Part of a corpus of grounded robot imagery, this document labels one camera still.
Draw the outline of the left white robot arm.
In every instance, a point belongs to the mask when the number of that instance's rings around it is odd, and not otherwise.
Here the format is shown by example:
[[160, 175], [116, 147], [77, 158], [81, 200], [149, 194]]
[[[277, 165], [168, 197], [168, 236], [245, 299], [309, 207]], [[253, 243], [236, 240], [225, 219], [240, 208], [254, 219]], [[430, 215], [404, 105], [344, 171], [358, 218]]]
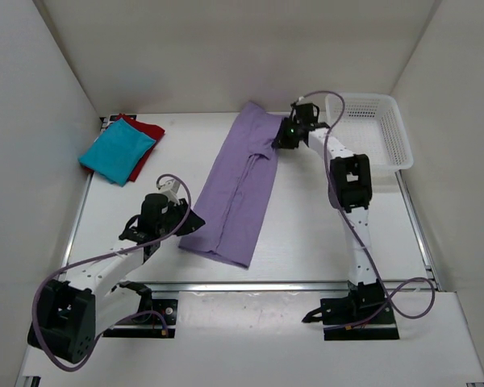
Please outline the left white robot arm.
[[58, 360], [78, 365], [90, 357], [97, 339], [117, 324], [159, 323], [168, 334], [163, 310], [153, 307], [151, 289], [127, 275], [141, 268], [161, 241], [196, 232], [205, 221], [184, 198], [150, 193], [132, 216], [109, 256], [74, 268], [64, 280], [51, 278], [33, 302], [37, 317], [27, 342]]

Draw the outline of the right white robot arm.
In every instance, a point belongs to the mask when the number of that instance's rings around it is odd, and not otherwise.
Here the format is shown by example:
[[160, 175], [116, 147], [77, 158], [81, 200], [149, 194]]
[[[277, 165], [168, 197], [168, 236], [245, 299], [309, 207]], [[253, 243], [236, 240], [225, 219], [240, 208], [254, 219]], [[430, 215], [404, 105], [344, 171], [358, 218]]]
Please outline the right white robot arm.
[[328, 199], [339, 212], [350, 258], [348, 296], [339, 301], [347, 315], [363, 323], [386, 300], [383, 286], [369, 257], [369, 205], [373, 196], [369, 157], [357, 154], [330, 134], [332, 126], [319, 121], [313, 103], [291, 105], [272, 143], [276, 149], [296, 149], [300, 143], [323, 158], [328, 174]]

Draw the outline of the lavender t-shirt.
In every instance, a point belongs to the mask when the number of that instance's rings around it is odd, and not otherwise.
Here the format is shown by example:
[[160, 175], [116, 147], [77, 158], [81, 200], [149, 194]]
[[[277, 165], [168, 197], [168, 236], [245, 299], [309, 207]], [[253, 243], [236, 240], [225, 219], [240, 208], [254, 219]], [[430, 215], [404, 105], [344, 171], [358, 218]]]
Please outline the lavender t-shirt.
[[255, 252], [278, 165], [274, 141], [282, 117], [248, 102], [237, 115], [210, 170], [194, 213], [206, 224], [179, 248], [248, 268]]

